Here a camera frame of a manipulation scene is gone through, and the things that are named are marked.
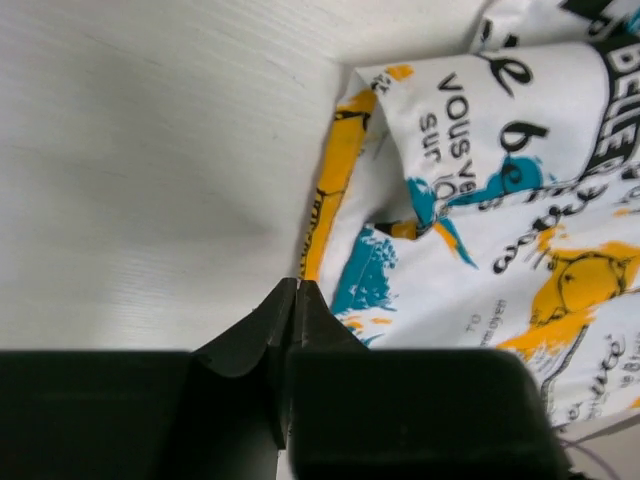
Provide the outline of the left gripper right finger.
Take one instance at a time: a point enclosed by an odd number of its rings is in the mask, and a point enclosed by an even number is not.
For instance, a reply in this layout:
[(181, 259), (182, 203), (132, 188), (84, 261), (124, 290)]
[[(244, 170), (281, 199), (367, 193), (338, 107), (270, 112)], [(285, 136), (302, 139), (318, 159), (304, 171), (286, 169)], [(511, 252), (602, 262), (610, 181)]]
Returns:
[(300, 284), (288, 358), (298, 479), (566, 479), (536, 384), (494, 349), (372, 350)]

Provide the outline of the white yellow teal printed shorts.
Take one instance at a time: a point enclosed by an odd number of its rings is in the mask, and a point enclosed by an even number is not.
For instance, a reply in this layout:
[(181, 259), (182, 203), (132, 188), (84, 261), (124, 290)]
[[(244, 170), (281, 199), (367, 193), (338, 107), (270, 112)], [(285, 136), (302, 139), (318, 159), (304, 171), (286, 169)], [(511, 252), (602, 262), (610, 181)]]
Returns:
[(639, 405), (639, 5), (492, 1), (356, 66), (300, 277), (371, 348), (515, 354), (556, 426)]

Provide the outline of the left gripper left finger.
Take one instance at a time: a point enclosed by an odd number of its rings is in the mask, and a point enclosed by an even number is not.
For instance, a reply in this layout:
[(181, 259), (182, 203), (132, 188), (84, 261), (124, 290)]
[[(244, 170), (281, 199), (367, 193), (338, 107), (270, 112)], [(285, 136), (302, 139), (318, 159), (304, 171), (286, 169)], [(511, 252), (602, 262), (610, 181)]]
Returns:
[(297, 283), (193, 351), (5, 350), (5, 479), (272, 479)]

